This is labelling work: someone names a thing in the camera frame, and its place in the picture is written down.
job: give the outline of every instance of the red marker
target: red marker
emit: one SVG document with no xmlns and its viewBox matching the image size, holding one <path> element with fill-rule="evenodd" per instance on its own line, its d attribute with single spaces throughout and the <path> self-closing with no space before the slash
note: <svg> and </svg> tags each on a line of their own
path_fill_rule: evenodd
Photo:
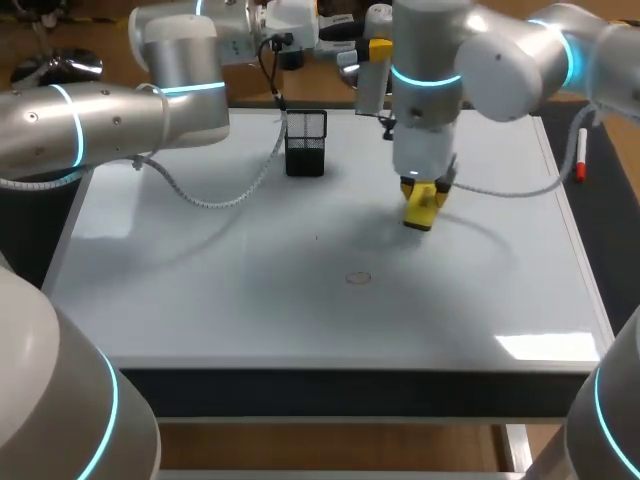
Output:
<svg viewBox="0 0 640 480">
<path fill-rule="evenodd" d="M 576 163 L 576 182 L 584 182 L 587 178 L 587 129 L 578 131 L 578 162 Z"/>
</svg>

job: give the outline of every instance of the white tabletop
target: white tabletop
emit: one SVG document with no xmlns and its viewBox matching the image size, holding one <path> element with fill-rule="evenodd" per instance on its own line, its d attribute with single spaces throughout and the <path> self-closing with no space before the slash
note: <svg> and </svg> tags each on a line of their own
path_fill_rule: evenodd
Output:
<svg viewBox="0 0 640 480">
<path fill-rule="evenodd" d="M 276 120 L 236 110 L 224 142 L 157 160 L 193 195 L 228 199 Z M 224 211 L 149 168 L 98 168 L 46 282 L 54 302 L 119 367 L 591 370 L 613 335 L 564 191 L 454 189 L 431 232 L 411 230 L 381 135 L 330 111 L 324 177 L 288 178 L 277 160 Z M 456 144 L 461 182 L 518 191 L 557 175 L 539 119 L 465 111 Z M 370 281 L 350 283 L 358 272 Z"/>
</svg>

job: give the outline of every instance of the cable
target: cable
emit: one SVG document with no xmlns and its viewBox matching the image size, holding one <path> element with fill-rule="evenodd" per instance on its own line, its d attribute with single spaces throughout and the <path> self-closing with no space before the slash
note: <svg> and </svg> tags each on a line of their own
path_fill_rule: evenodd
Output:
<svg viewBox="0 0 640 480">
<path fill-rule="evenodd" d="M 6 180 L 0 178 L 0 188 L 5 190 L 13 190 L 18 192 L 44 192 L 46 190 L 53 190 L 55 188 L 64 187 L 72 182 L 82 178 L 86 173 L 89 173 L 93 168 L 83 167 L 76 170 L 65 177 L 50 182 L 18 182 L 15 180 Z"/>
<path fill-rule="evenodd" d="M 589 56 L 589 60 L 587 62 L 587 68 L 586 68 L 586 74 L 585 74 L 585 77 L 586 77 L 586 84 L 585 84 L 586 95 L 585 96 L 589 104 L 583 107 L 576 114 L 576 116 L 573 118 L 573 121 L 571 122 L 571 126 L 569 127 L 569 135 L 567 138 L 567 147 L 565 150 L 565 155 L 562 161 L 562 167 L 560 169 L 558 178 L 556 178 L 549 186 L 545 188 L 540 188 L 538 190 L 533 190 L 530 192 L 512 192 L 512 193 L 496 192 L 493 190 L 459 184 L 456 182 L 453 182 L 452 186 L 458 187 L 462 190 L 467 190 L 470 192 L 480 193 L 483 195 L 490 195 L 493 197 L 501 197 L 501 198 L 530 198 L 530 197 L 536 197 L 538 195 L 543 195 L 545 193 L 551 192 L 552 190 L 555 190 L 558 186 L 560 186 L 566 180 L 566 178 L 571 173 L 571 167 L 573 166 L 573 159 L 574 159 L 574 155 L 575 155 L 577 143 L 578 143 L 578 132 L 580 130 L 580 126 L 582 125 L 582 122 L 584 122 L 584 119 L 587 117 L 587 115 L 589 115 L 592 112 L 595 112 L 592 126 L 599 125 L 600 122 L 602 121 L 602 117 L 610 113 L 621 115 L 627 118 L 628 120 L 630 120 L 631 122 L 633 122 L 635 125 L 640 126 L 640 117 L 636 117 L 636 116 L 627 114 L 626 112 L 618 111 L 616 109 L 607 107 L 599 103 L 598 101 L 596 101 L 593 96 L 593 78 L 595 75 L 595 67 L 597 64 L 596 60 L 598 55 L 600 54 L 600 47 L 602 46 L 603 42 L 609 37 L 609 35 L 611 35 L 611 33 L 613 33 L 618 28 L 625 28 L 625 27 L 619 24 L 610 24 L 607 27 L 605 27 L 591 48 L 591 55 Z"/>
<path fill-rule="evenodd" d="M 144 163 L 146 165 L 149 165 L 151 168 L 155 169 L 160 175 L 164 177 L 167 183 L 169 183 L 169 186 L 174 190 L 174 192 L 176 192 L 180 196 L 180 198 L 189 202 L 192 205 L 195 205 L 196 207 L 208 208 L 208 209 L 220 209 L 220 208 L 233 207 L 239 204 L 240 202 L 246 200 L 247 198 L 249 198 L 251 194 L 253 194 L 253 192 L 256 191 L 256 189 L 260 186 L 262 181 L 265 179 L 267 170 L 269 168 L 269 165 L 271 164 L 271 161 L 276 157 L 276 155 L 280 151 L 280 147 L 282 146 L 282 142 L 284 140 L 284 136 L 287 131 L 286 112 L 281 112 L 280 118 L 282 123 L 280 125 L 280 133 L 278 134 L 278 139 L 276 141 L 276 144 L 273 147 L 273 150 L 271 150 L 271 154 L 269 155 L 269 158 L 267 158 L 267 161 L 262 166 L 262 169 L 260 170 L 260 173 L 258 174 L 257 178 L 251 184 L 251 186 L 247 189 L 246 192 L 244 192 L 239 197 L 236 197 L 233 200 L 228 200 L 226 202 L 211 203 L 211 202 L 205 202 L 203 200 L 198 200 L 197 198 L 192 197 L 191 195 L 186 193 L 182 188 L 180 188 L 180 186 L 178 185 L 176 180 L 173 178 L 173 176 L 169 173 L 169 171 L 166 168 L 164 168 L 162 165 L 160 165 L 158 162 L 153 160 L 152 158 L 144 158 L 144 157 L 141 157 L 140 155 L 134 155 L 131 158 L 134 161 Z"/>
<path fill-rule="evenodd" d="M 150 83 L 141 83 L 136 87 L 136 91 L 141 91 L 145 88 L 149 88 L 152 92 L 157 93 L 160 96 L 160 100 L 162 100 L 162 136 L 153 150 L 144 157 L 140 159 L 136 158 L 136 160 L 134 160 L 133 168 L 136 170 L 140 170 L 144 161 L 150 160 L 151 157 L 158 153 L 158 151 L 164 146 L 167 142 L 167 137 L 169 136 L 169 128 L 171 127 L 171 112 L 169 110 L 169 100 L 167 99 L 167 95 L 162 91 L 162 89 Z"/>
<path fill-rule="evenodd" d="M 580 126 L 582 122 L 592 112 L 598 110 L 598 107 L 589 103 L 585 105 L 573 118 L 571 122 L 571 126 L 569 127 L 569 136 L 567 138 L 567 147 L 564 154 L 564 159 L 562 161 L 562 167 L 560 169 L 560 174 L 558 178 L 556 178 L 550 185 L 539 188 L 537 190 L 531 190 L 528 192 L 497 192 L 494 190 L 489 190 L 486 188 L 475 187 L 471 185 L 465 185 L 463 183 L 453 182 L 451 185 L 461 190 L 467 190 L 469 192 L 480 193 L 482 195 L 489 195 L 492 197 L 500 197 L 500 198 L 531 198 L 537 197 L 539 195 L 544 195 L 545 193 L 551 192 L 555 190 L 558 186 L 560 186 L 566 178 L 571 173 L 571 167 L 573 166 L 573 158 L 576 153 L 576 145 L 578 142 L 578 132 L 580 130 Z"/>
</svg>

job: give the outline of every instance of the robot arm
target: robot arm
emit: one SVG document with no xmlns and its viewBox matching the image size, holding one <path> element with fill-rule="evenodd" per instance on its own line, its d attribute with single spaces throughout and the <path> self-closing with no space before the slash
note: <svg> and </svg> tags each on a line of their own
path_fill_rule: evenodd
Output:
<svg viewBox="0 0 640 480">
<path fill-rule="evenodd" d="M 516 120 L 560 90 L 627 116 L 640 112 L 640 31 L 570 4 L 517 20 L 472 0 L 393 7 L 394 167 L 446 176 L 463 96 L 482 115 Z"/>
<path fill-rule="evenodd" d="M 178 15 L 146 25 L 145 58 L 166 103 L 151 90 L 102 83 L 0 95 L 7 119 L 0 133 L 3 175 L 97 165 L 159 147 L 224 139 L 229 116 L 217 38 L 206 17 Z"/>
<path fill-rule="evenodd" d="M 217 143 L 229 133 L 222 66 L 256 59 L 259 44 L 294 33 L 284 51 L 313 47 L 307 0 L 177 2 L 133 11 L 131 47 L 164 95 L 79 83 L 0 95 L 0 176 L 99 165 L 159 148 Z"/>
</svg>

